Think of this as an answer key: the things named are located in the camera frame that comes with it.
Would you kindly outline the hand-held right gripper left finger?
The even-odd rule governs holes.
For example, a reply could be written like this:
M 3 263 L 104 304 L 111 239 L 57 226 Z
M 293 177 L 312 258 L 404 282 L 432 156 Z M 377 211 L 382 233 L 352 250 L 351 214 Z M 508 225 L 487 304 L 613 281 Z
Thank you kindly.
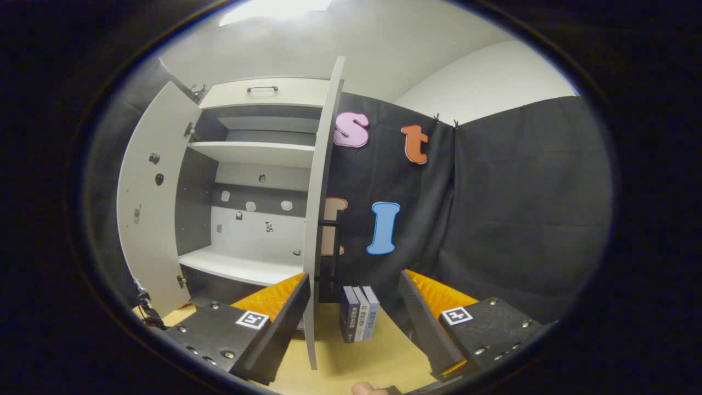
M 308 273 L 298 273 L 235 303 L 203 300 L 165 335 L 219 370 L 268 385 L 278 374 L 310 295 Z

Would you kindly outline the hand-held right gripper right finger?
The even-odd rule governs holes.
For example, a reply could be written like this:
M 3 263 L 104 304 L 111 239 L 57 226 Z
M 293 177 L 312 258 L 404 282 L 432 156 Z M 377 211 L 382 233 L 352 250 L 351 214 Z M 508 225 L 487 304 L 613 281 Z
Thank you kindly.
M 544 332 L 539 321 L 501 298 L 476 300 L 408 269 L 401 272 L 399 292 L 440 382 L 491 370 Z

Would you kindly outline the white cabinet door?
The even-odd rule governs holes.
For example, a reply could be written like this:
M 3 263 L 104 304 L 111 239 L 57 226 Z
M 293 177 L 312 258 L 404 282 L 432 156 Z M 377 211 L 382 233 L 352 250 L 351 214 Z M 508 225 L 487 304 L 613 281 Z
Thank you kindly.
M 314 145 L 313 162 L 310 168 L 308 197 L 305 217 L 305 242 L 303 248 L 303 269 L 309 278 L 310 296 L 303 314 L 305 343 L 309 358 L 309 367 L 318 369 L 315 349 L 315 310 L 318 305 L 318 268 L 321 262 L 321 221 L 324 219 L 327 183 L 329 176 L 329 152 L 333 145 L 335 119 L 338 101 L 343 91 L 343 69 L 346 56 L 336 59 L 332 75 L 329 78 L 326 95 L 319 118 L 318 132 Z
M 161 314 L 189 298 L 180 289 L 182 275 L 176 245 L 176 195 L 189 122 L 201 108 L 174 82 L 168 82 L 146 108 L 126 147 L 118 178 L 116 220 L 123 255 L 133 278 Z

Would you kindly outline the white and grey cabinet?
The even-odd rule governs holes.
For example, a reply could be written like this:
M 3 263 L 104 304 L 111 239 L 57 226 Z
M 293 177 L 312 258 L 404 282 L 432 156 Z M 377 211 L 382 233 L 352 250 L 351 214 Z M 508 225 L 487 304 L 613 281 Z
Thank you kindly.
M 190 143 L 315 145 L 322 108 L 201 109 Z M 193 297 L 238 300 L 303 273 L 310 168 L 218 162 L 185 151 L 175 201 L 178 261 Z

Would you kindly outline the white cabinet shelf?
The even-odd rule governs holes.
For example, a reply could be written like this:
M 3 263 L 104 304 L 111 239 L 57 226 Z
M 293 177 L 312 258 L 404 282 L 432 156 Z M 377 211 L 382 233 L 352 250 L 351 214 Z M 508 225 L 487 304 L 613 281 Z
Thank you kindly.
M 199 142 L 190 148 L 218 162 L 311 168 L 314 147 L 262 142 Z

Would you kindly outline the light blue book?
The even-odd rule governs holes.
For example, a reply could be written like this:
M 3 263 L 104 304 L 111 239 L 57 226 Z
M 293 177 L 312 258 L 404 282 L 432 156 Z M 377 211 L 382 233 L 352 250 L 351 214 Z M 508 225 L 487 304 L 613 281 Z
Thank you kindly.
M 364 330 L 364 340 L 368 340 L 371 339 L 374 335 L 380 310 L 380 301 L 378 300 L 378 297 L 376 296 L 371 286 L 363 286 L 361 289 L 363 290 L 364 295 L 369 302 L 368 317 L 366 321 L 366 328 Z

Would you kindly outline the dark blue book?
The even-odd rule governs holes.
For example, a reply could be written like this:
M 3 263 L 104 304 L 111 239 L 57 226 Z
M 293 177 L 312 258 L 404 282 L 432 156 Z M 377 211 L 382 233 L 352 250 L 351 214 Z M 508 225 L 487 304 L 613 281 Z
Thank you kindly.
M 343 286 L 340 304 L 340 330 L 344 343 L 353 343 L 358 327 L 360 302 L 353 287 Z

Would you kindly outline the white spine book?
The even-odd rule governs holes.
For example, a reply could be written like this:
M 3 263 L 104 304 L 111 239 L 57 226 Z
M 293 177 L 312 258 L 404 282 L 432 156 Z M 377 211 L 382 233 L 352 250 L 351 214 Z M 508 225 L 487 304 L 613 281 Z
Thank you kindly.
M 354 335 L 354 342 L 361 342 L 365 337 L 365 330 L 367 327 L 367 320 L 369 317 L 369 307 L 370 303 L 368 298 L 364 294 L 363 290 L 359 286 L 353 287 L 354 294 L 358 298 L 359 308 L 358 308 L 358 322 L 356 323 L 356 332 Z

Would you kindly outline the white drawer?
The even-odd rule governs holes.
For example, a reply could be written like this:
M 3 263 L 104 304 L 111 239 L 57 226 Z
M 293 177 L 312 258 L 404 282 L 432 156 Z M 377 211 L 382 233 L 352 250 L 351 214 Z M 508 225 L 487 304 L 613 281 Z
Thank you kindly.
M 204 95 L 202 110 L 249 105 L 286 105 L 322 108 L 329 80 L 324 78 L 250 78 L 235 82 L 218 83 Z M 247 87 L 276 86 L 278 92 L 268 90 L 247 93 Z

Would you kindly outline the ceiling light panel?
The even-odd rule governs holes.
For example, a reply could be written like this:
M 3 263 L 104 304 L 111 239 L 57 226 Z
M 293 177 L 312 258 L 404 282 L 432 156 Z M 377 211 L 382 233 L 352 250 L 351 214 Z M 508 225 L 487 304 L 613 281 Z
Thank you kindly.
M 219 22 L 227 26 L 253 18 L 295 18 L 326 10 L 332 0 L 246 0 L 229 10 Z

